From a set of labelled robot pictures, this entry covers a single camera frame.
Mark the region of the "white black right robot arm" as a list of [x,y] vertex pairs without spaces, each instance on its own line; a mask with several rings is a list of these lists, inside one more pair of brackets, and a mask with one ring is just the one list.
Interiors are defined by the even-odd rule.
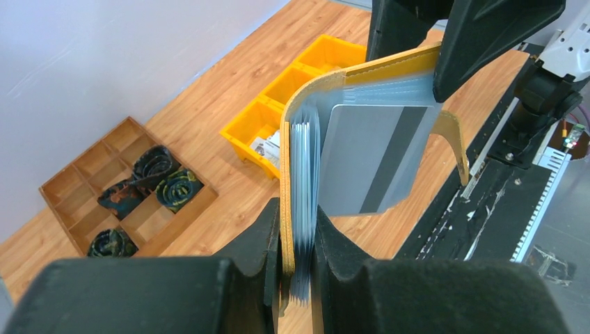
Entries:
[[[433,25],[447,26],[434,71],[433,95],[444,102],[504,52],[548,27],[565,1],[373,1],[366,58],[417,47]],[[589,4],[516,79],[518,103],[490,155],[529,168],[549,128],[582,101],[589,81]]]

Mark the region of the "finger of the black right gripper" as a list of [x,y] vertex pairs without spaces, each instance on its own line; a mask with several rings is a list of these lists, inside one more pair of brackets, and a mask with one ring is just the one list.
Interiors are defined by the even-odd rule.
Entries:
[[416,48],[449,17],[453,0],[373,0],[366,61]]
[[565,1],[455,1],[433,79],[437,102],[480,69],[555,21]]

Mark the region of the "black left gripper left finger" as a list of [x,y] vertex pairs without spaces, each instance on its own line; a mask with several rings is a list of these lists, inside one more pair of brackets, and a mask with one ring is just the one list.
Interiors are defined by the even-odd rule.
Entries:
[[276,333],[279,200],[210,256],[57,260],[6,333]]

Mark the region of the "grey striped credit card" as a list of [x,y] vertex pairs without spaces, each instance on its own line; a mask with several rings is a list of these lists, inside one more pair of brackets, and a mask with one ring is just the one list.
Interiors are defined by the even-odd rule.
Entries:
[[337,104],[319,111],[319,206],[380,214],[406,198],[441,106]]

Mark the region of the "yellow leather card holder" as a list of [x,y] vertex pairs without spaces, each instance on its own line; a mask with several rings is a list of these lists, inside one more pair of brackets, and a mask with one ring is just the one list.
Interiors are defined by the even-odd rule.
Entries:
[[279,311],[307,303],[319,216],[381,214],[412,189],[428,138],[470,179],[459,119],[434,95],[440,45],[333,70],[289,99],[280,123]]

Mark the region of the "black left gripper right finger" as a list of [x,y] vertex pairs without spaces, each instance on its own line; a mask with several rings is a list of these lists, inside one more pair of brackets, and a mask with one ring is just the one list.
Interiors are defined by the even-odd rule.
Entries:
[[548,288],[507,261],[378,260],[317,212],[315,333],[567,333]]

